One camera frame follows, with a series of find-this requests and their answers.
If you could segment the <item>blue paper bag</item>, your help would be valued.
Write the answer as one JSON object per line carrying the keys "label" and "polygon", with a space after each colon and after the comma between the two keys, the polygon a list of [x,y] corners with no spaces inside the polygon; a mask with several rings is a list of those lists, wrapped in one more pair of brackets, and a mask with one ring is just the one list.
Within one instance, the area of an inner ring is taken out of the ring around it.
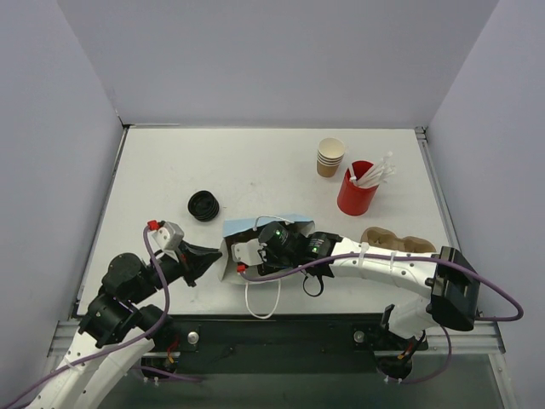
{"label": "blue paper bag", "polygon": [[[218,278],[223,283],[244,286],[245,307],[258,320],[268,320],[276,313],[282,290],[279,275],[293,269],[290,264],[280,264],[272,268],[271,274],[265,273],[267,256],[265,246],[259,242],[258,237],[265,227],[274,222],[291,233],[300,233],[305,237],[315,231],[313,219],[297,214],[225,220],[222,227],[221,262],[224,269],[218,273]],[[249,288],[259,285],[261,277],[266,282],[277,284],[275,303],[268,314],[257,314],[250,308]]]}

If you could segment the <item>white straws bundle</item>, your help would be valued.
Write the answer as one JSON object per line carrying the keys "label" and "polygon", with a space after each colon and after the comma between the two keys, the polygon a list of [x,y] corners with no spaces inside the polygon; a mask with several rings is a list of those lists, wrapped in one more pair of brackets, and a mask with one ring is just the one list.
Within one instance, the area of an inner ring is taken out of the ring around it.
{"label": "white straws bundle", "polygon": [[391,164],[392,152],[387,152],[382,160],[373,164],[362,176],[356,176],[355,168],[351,165],[349,170],[349,181],[356,187],[372,188],[380,185],[388,177],[396,172],[396,168]]}

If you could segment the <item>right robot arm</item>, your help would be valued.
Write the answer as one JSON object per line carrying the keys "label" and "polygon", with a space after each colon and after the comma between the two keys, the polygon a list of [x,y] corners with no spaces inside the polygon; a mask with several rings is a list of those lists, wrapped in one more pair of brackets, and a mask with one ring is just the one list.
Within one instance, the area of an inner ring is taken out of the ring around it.
{"label": "right robot arm", "polygon": [[474,327],[480,283],[454,248],[442,247],[439,253],[402,253],[334,233],[304,235],[279,222],[268,223],[257,243],[264,262],[275,267],[301,268],[317,279],[365,279],[416,294],[411,302],[386,306],[377,336],[389,348],[435,326],[455,331]]}

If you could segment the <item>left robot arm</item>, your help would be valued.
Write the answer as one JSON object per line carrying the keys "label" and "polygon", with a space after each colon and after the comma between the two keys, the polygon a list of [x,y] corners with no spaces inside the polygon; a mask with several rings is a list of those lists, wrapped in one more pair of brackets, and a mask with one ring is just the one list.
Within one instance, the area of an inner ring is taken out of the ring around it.
{"label": "left robot arm", "polygon": [[96,408],[141,357],[181,339],[167,308],[138,308],[183,279],[194,286],[217,260],[217,249],[181,242],[174,251],[151,254],[145,264],[123,253],[109,264],[97,297],[88,306],[56,370],[39,382],[31,408]]}

